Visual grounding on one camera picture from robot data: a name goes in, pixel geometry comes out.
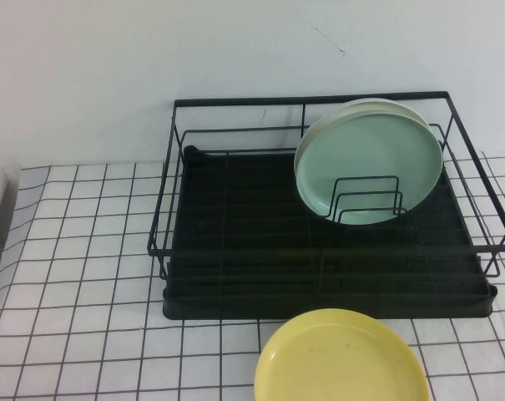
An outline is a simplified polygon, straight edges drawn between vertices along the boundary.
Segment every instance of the dish rack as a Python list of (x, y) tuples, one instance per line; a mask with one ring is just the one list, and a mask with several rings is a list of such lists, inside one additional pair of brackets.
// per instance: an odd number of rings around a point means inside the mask
[[(445, 162), (411, 211), (401, 205), (398, 177), (384, 176), (394, 195), (385, 209), (396, 217), (347, 226), (304, 205), (293, 158), (310, 123), (363, 98), (422, 112)], [(344, 180), (369, 178), (378, 177), (339, 177), (329, 216), (339, 212), (342, 223), (340, 196), (373, 194), (335, 196)], [(482, 198), (494, 209), (491, 230)], [(174, 102), (148, 252), (166, 281), (171, 319), (285, 319), (321, 307), (379, 318), (483, 317), (497, 294), (487, 278), (500, 274), (505, 211), (447, 92), (182, 99)]]

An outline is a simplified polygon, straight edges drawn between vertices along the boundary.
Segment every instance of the plate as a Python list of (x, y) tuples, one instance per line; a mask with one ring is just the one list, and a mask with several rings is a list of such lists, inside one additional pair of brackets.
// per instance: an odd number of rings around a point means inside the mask
[(385, 111), (351, 113), (314, 134), (300, 155), (296, 185), (317, 215), (372, 224), (394, 218), (399, 205), (409, 211), (424, 200), (442, 164), (427, 124)]
[(389, 327), (321, 309), (284, 324), (261, 352), (256, 401), (428, 401), (425, 374)]
[(422, 116), (417, 113), (415, 110), (410, 109), (404, 104), (399, 104), (394, 102), (393, 100), (388, 99), (379, 99), (379, 98), (367, 98), (367, 99), (358, 99), (352, 100), (351, 102), (346, 102), (343, 104), (338, 110), (333, 113), (327, 114), (320, 119), (318, 119), (314, 124), (310, 126), (310, 128), (306, 131), (302, 139), (300, 140), (298, 149), (295, 152), (295, 161), (293, 163), (293, 167), (296, 172), (296, 167), (299, 164), (300, 157), (311, 143), (311, 141), (319, 135), (326, 127), (340, 121), (351, 114), (368, 112), (368, 111), (383, 111), (389, 113), (396, 114), (404, 114), (407, 117), (414, 119), (415, 121), (419, 121), (421, 124), (425, 125), (428, 129), (430, 129), (430, 125), (422, 118)]

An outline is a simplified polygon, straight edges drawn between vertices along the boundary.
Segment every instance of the white wall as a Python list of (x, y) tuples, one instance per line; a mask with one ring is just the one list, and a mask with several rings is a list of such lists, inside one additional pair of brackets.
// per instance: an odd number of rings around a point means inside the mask
[(176, 98), (427, 89), (505, 149), (505, 0), (0, 0), (4, 164), (163, 159)]

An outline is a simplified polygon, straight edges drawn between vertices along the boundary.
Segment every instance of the grid tablecloth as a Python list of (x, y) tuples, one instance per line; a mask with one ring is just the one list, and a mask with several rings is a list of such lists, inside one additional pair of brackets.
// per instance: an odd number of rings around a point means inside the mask
[[(505, 208), (505, 154), (480, 156)], [(498, 238), (471, 164), (460, 162)], [(146, 254), (161, 171), (156, 162), (22, 172), (0, 266), (0, 399), (254, 399), (259, 353), (282, 322), (163, 316), (164, 281)], [(458, 201), (477, 243), (467, 199)], [(419, 358), (435, 401), (505, 400), (505, 254), (498, 262), (490, 318), (383, 321)]]

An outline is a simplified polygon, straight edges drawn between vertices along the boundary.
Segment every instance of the yellow plate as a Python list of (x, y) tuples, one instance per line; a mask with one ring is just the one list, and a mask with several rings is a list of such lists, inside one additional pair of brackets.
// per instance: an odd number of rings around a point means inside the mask
[(427, 401), (427, 380), (389, 327), (357, 312), (321, 309), (284, 324), (255, 371), (256, 401)]

